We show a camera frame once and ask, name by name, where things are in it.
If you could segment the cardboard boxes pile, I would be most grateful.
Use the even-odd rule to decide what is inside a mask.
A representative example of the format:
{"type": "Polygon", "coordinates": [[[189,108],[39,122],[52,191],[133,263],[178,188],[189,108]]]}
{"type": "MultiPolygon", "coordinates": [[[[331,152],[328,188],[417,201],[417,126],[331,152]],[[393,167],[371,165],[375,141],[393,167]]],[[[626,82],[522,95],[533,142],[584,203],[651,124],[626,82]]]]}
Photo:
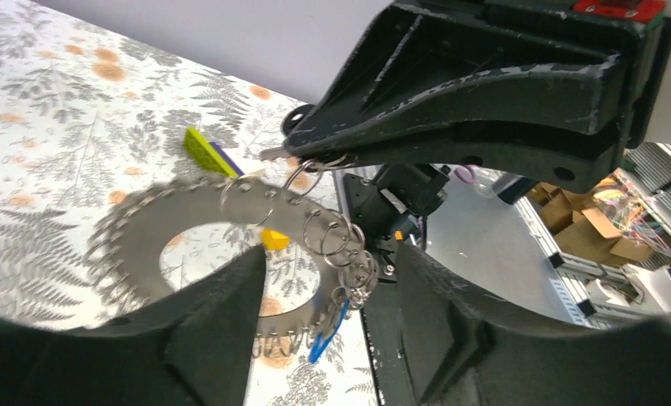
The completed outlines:
{"type": "Polygon", "coordinates": [[[643,214],[638,200],[605,179],[584,194],[539,183],[527,196],[560,250],[607,266],[648,260],[654,252],[648,227],[635,225],[643,214]]]}

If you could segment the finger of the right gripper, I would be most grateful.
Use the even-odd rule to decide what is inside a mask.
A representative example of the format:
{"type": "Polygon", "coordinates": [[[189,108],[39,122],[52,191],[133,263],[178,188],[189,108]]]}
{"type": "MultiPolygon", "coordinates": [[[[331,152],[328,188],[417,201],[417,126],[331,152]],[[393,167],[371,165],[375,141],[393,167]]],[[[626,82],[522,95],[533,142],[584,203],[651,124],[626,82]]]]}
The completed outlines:
{"type": "Polygon", "coordinates": [[[393,3],[369,25],[323,98],[285,139],[358,146],[469,122],[593,135],[630,99],[628,59],[489,23],[484,4],[393,3]]]}
{"type": "Polygon", "coordinates": [[[624,137],[611,123],[597,134],[513,122],[469,122],[358,146],[329,140],[303,145],[298,156],[322,163],[477,165],[585,193],[620,164],[624,137]]]}

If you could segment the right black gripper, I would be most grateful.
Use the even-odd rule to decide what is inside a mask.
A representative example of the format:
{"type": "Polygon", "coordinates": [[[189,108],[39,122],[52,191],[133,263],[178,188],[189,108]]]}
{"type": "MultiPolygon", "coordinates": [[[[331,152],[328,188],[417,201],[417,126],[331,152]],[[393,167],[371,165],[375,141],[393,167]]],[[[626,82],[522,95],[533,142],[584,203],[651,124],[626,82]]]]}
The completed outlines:
{"type": "Polygon", "coordinates": [[[666,6],[664,1],[639,1],[632,8],[607,8],[603,1],[485,1],[483,16],[489,23],[628,58],[635,98],[626,146],[636,148],[646,138],[671,53],[666,6]]]}

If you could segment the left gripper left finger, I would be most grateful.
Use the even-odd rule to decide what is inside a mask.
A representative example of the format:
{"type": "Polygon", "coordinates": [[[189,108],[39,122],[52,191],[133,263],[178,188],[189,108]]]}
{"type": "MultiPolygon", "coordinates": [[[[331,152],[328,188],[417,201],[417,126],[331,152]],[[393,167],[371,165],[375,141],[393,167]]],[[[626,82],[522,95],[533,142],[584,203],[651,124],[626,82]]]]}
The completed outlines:
{"type": "Polygon", "coordinates": [[[241,405],[265,276],[257,246],[95,329],[0,318],[0,405],[241,405]]]}

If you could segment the blue key tag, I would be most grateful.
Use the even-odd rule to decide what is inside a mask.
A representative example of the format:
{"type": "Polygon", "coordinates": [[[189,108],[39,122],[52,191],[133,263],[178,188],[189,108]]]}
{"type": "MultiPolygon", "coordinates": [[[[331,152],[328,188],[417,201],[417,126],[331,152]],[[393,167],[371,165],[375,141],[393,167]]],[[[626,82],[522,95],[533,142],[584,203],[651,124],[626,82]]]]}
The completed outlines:
{"type": "Polygon", "coordinates": [[[333,313],[333,319],[330,325],[320,332],[313,341],[311,351],[308,355],[308,361],[315,364],[321,358],[323,353],[327,350],[334,336],[349,312],[349,300],[346,299],[342,304],[336,306],[336,311],[333,313]]]}

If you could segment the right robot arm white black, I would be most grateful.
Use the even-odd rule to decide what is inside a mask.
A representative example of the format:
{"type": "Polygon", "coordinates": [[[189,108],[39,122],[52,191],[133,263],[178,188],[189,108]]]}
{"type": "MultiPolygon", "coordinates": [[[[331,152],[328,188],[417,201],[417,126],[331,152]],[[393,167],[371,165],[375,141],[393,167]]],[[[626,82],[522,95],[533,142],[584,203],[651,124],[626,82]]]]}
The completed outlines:
{"type": "Polygon", "coordinates": [[[282,122],[308,171],[379,166],[349,193],[366,244],[424,222],[454,165],[586,192],[644,139],[671,53],[664,1],[395,1],[316,104],[282,122]]]}

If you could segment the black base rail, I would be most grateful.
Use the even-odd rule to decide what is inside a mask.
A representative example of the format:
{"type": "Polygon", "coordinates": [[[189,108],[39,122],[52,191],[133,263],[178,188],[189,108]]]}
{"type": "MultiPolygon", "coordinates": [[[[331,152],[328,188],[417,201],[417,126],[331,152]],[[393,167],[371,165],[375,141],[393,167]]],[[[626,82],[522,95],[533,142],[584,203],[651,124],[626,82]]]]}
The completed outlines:
{"type": "Polygon", "coordinates": [[[378,405],[416,405],[401,334],[401,305],[395,256],[413,226],[374,179],[341,171],[336,175],[340,207],[365,235],[375,259],[377,287],[360,312],[378,405]]]}

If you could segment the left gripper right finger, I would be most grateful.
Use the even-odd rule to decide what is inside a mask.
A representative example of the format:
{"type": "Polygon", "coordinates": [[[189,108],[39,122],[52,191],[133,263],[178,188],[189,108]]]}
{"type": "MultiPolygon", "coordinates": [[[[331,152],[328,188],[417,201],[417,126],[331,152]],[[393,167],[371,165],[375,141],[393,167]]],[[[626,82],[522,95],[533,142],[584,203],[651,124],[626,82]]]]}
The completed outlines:
{"type": "Polygon", "coordinates": [[[604,330],[513,304],[405,246],[404,353],[421,405],[671,405],[671,315],[604,330]]]}

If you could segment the yellow cube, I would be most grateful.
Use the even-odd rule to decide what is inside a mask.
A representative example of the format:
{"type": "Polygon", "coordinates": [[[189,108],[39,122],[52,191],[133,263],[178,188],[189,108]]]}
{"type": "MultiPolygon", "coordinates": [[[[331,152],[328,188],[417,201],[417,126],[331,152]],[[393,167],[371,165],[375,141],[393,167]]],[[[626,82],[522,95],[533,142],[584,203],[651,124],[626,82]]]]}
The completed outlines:
{"type": "Polygon", "coordinates": [[[275,230],[263,228],[260,233],[261,244],[266,250],[285,250],[290,244],[290,238],[275,230]]]}

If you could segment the floral table mat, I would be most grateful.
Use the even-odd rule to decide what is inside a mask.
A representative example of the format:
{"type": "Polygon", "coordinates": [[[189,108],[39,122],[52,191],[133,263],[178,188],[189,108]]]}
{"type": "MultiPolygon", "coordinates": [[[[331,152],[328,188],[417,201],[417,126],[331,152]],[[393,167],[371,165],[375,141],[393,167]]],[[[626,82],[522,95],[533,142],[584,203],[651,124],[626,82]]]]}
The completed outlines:
{"type": "Polygon", "coordinates": [[[0,1],[0,316],[51,329],[118,313],[83,255],[95,223],[131,192],[200,169],[198,129],[246,172],[328,208],[331,174],[258,162],[294,98],[32,1],[0,1]]]}

